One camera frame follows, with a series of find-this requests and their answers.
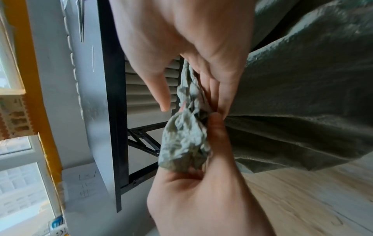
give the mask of skin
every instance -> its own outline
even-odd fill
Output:
[[[274,236],[261,206],[234,162],[223,117],[209,118],[212,148],[206,173],[159,168],[148,208],[162,236]]]
[[[254,0],[110,0],[131,66],[162,111],[171,95],[164,69],[182,55],[200,74],[213,110],[226,117],[250,50]]]

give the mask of wooden floor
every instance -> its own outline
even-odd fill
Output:
[[[373,236],[373,155],[317,172],[244,177],[278,236]]]

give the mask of gray-green cloth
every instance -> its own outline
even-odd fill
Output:
[[[188,172],[191,166],[200,168],[210,154],[205,125],[211,108],[186,60],[178,97],[179,106],[184,109],[173,115],[163,130],[158,165],[172,171]]]
[[[373,0],[259,0],[225,123],[244,172],[319,170],[373,151]]]

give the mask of white wall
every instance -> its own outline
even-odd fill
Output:
[[[93,162],[73,78],[59,0],[27,0],[44,105],[63,168]],[[162,122],[168,114],[129,117],[129,127]],[[160,131],[150,134],[160,142]],[[129,149],[130,173],[157,159]],[[122,195],[122,211],[108,199],[85,212],[68,214],[71,236],[145,235],[154,227],[146,207],[152,179]]]

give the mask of orange strip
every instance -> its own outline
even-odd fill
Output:
[[[35,131],[40,135],[49,172],[56,186],[62,181],[62,165],[43,103],[26,1],[3,0],[3,3],[8,23],[14,29],[17,62],[26,90],[25,100],[29,116]]]

